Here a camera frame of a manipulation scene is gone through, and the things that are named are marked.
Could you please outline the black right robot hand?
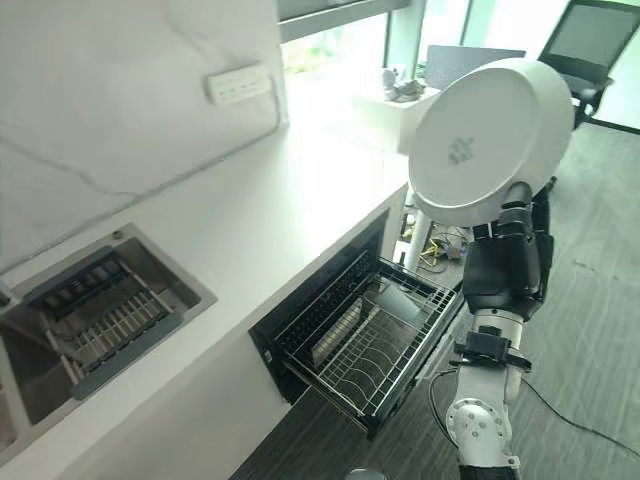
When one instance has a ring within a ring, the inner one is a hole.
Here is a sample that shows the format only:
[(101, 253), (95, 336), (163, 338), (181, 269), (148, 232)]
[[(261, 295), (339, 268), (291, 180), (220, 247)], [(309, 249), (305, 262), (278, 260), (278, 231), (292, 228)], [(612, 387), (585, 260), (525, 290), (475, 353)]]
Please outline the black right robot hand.
[(473, 234), (462, 280), (471, 313), (496, 310), (531, 320), (544, 304), (554, 255), (547, 190), (511, 185), (498, 218)]

